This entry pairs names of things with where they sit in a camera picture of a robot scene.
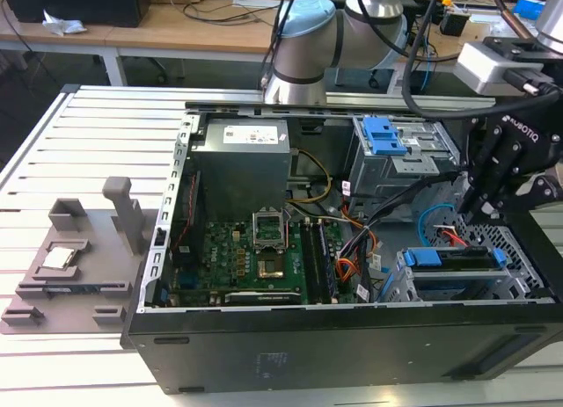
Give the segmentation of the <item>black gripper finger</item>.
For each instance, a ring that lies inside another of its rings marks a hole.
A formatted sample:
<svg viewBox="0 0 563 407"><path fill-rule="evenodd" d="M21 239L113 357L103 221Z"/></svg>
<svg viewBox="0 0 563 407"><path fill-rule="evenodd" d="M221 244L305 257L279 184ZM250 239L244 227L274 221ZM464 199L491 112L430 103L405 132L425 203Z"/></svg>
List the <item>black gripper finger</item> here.
<svg viewBox="0 0 563 407"><path fill-rule="evenodd" d="M495 200L514 175L524 153L522 142L468 145L467 223L487 223Z"/></svg>
<svg viewBox="0 0 563 407"><path fill-rule="evenodd" d="M468 186L457 208L460 214L491 214L505 206L497 155L503 134L498 124L477 124L468 130L464 145Z"/></svg>

